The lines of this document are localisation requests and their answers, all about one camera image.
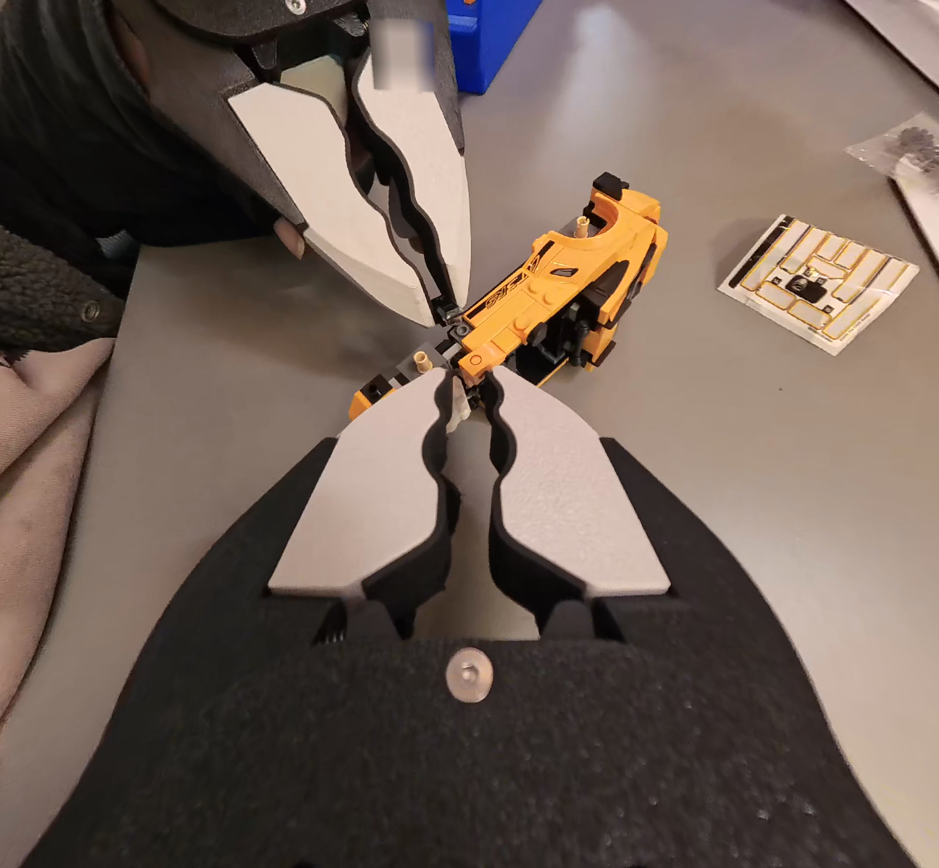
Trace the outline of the orange black lego car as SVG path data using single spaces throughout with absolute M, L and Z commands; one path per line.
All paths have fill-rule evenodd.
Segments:
M 443 323 L 439 342 L 419 346 L 362 386 L 349 420 L 430 369 L 452 370 L 470 409 L 499 367 L 538 387 L 565 367 L 598 369 L 667 241 L 659 200 L 611 173 L 600 175 L 571 228 L 537 238 L 519 267 Z

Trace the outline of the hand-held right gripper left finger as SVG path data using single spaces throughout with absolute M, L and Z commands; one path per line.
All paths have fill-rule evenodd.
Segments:
M 421 373 L 327 442 L 325 467 L 268 580 L 272 595 L 382 605 L 398 635 L 446 584 L 460 495 L 444 475 L 453 373 Z

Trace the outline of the clear plastic bag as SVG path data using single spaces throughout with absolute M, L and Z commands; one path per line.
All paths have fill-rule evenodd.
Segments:
M 938 122 L 924 112 L 845 152 L 888 178 L 914 178 L 937 187 Z

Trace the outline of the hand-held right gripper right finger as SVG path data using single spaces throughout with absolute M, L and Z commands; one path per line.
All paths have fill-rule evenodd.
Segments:
M 488 563 L 534 618 L 594 636 L 594 605 L 666 595 L 671 580 L 601 437 L 563 402 L 499 367 L 485 379 L 491 427 Z

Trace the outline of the lego sticker sheet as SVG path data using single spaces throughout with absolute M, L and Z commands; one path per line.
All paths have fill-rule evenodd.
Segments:
M 898 300 L 918 272 L 904 259 L 780 215 L 718 290 L 837 356 Z

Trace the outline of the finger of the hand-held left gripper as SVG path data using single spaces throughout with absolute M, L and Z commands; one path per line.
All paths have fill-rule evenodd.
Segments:
M 395 247 L 389 218 L 354 179 L 346 133 L 330 104 L 261 84 L 229 105 L 299 210 L 309 245 L 385 308 L 434 326 L 424 284 Z
M 420 243 L 438 299 L 451 309 L 468 300 L 471 271 L 469 187 L 463 152 L 422 72 L 386 79 L 359 62 L 350 84 L 350 116 L 380 180 L 393 186 L 401 217 Z

